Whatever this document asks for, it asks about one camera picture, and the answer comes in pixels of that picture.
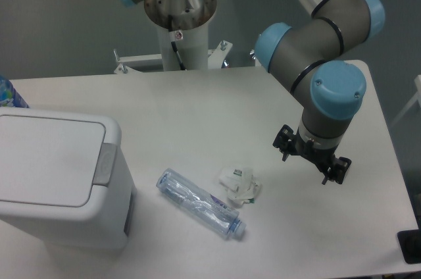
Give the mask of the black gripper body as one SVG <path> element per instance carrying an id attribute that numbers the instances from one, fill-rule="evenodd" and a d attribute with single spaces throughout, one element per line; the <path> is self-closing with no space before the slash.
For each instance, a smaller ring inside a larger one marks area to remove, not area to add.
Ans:
<path id="1" fill-rule="evenodd" d="M 297 132 L 293 141 L 291 155 L 306 159 L 314 164 L 318 170 L 329 170 L 334 165 L 333 159 L 335 158 L 336 149 L 336 145 L 329 149 L 317 147 L 315 141 L 304 140 L 300 133 Z"/>

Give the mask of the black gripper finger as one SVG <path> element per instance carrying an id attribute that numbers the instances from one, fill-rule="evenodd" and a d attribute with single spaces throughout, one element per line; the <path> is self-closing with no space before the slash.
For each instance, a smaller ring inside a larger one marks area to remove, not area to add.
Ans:
<path id="1" fill-rule="evenodd" d="M 284 124 L 276 135 L 272 145 L 281 152 L 282 161 L 286 161 L 294 153 L 293 130 L 287 124 Z"/>
<path id="2" fill-rule="evenodd" d="M 349 167 L 352 164 L 352 160 L 346 157 L 332 157 L 328 164 L 324 165 L 323 174 L 324 179 L 322 185 L 325 185 L 327 181 L 333 181 L 337 184 L 342 184 Z"/>

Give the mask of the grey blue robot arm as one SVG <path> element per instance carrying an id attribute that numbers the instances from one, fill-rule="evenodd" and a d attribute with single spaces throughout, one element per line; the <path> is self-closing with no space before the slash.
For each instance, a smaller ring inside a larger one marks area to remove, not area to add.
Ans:
<path id="1" fill-rule="evenodd" d="M 142 3 L 161 35 L 165 70 L 207 69 L 207 26 L 216 0 L 121 0 Z M 325 180 L 341 184 L 351 166 L 337 149 L 360 109 L 366 79 L 359 68 L 340 56 L 376 35 L 384 26 L 380 0 L 299 0 L 311 20 L 294 29 L 269 26 L 257 39 L 260 64 L 301 104 L 297 130 L 283 126 L 274 147 L 284 157 L 298 155 L 313 163 Z"/>

